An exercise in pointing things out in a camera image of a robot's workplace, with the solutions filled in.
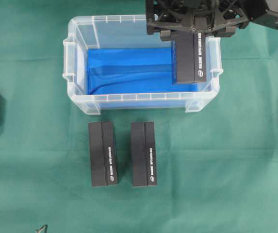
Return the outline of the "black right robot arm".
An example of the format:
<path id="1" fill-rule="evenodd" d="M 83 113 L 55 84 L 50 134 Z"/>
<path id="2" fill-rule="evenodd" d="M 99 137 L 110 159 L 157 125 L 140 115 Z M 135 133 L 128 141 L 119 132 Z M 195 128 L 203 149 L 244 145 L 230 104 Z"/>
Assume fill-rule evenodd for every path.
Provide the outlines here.
<path id="1" fill-rule="evenodd" d="M 255 23 L 278 30 L 278 0 L 147 0 L 147 34 L 231 37 Z"/>

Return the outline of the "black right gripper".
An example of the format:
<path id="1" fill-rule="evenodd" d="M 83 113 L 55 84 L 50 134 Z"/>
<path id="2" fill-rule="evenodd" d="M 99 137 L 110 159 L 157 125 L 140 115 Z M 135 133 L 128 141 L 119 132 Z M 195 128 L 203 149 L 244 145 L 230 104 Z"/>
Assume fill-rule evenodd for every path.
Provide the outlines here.
<path id="1" fill-rule="evenodd" d="M 244 0 L 147 0 L 147 34 L 160 33 L 161 41 L 178 33 L 218 34 L 232 37 L 250 22 Z"/>

